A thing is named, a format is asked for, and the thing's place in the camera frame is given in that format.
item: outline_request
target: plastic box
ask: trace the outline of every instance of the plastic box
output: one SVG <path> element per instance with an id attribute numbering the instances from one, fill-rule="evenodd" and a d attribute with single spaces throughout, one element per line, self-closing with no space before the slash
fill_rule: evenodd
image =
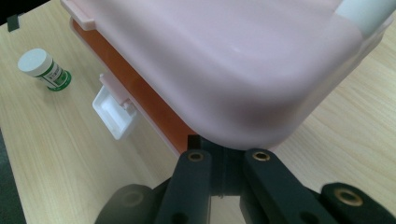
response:
<path id="1" fill-rule="evenodd" d="M 178 151 L 189 133 L 236 149 L 285 140 L 391 23 L 394 6 L 365 30 L 348 2 L 62 0 L 78 36 Z"/>

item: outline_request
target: bottle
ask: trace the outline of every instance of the bottle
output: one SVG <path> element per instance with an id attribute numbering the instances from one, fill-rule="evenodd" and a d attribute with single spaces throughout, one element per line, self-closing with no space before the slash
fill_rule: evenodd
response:
<path id="1" fill-rule="evenodd" d="M 72 76 L 63 70 L 43 49 L 31 49 L 18 61 L 18 68 L 30 77 L 43 81 L 50 91 L 61 91 L 66 88 Z"/>

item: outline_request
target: bottle label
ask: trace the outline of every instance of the bottle label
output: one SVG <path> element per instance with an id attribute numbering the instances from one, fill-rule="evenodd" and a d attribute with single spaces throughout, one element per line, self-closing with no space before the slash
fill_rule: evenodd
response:
<path id="1" fill-rule="evenodd" d="M 59 88 L 67 81 L 68 74 L 54 61 L 52 61 L 52 65 L 50 68 L 42 75 L 37 78 L 46 85 L 51 88 Z"/>

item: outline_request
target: bolt hole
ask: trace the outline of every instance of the bolt hole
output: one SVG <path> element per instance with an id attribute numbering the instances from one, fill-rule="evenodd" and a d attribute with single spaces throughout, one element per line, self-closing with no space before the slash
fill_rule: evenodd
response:
<path id="1" fill-rule="evenodd" d="M 306 224 L 319 224 L 319 219 L 312 213 L 302 212 L 300 213 L 300 219 Z"/>
<path id="2" fill-rule="evenodd" d="M 144 195 L 138 191 L 130 191 L 124 194 L 121 199 L 122 204 L 125 207 L 134 207 L 143 202 Z"/>
<path id="3" fill-rule="evenodd" d="M 335 189 L 334 195 L 342 203 L 348 204 L 350 206 L 361 206 L 363 204 L 363 199 L 361 196 L 350 189 Z"/>
<path id="4" fill-rule="evenodd" d="M 256 159 L 257 161 L 269 161 L 270 160 L 270 155 L 264 152 L 255 152 L 253 154 L 253 158 Z"/>
<path id="5" fill-rule="evenodd" d="M 189 217 L 184 213 L 174 213 L 172 215 L 173 224 L 187 224 L 189 222 Z"/>
<path id="6" fill-rule="evenodd" d="M 190 161 L 201 161 L 204 159 L 204 154 L 199 152 L 192 152 L 188 156 Z"/>

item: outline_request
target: wooden table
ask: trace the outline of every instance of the wooden table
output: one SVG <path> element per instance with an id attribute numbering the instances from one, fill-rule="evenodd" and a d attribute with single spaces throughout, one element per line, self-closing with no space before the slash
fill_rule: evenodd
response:
<path id="1" fill-rule="evenodd" d="M 71 32 L 58 0 L 0 27 L 0 127 L 28 223 L 93 223 L 119 188 L 155 187 L 177 157 L 141 119 L 116 141 L 92 108 L 106 68 Z M 48 91 L 17 61 L 42 48 L 72 73 Z M 276 151 L 307 187 L 356 186 L 396 214 L 396 23 L 383 42 Z M 212 199 L 212 223 L 243 223 L 238 199 Z"/>

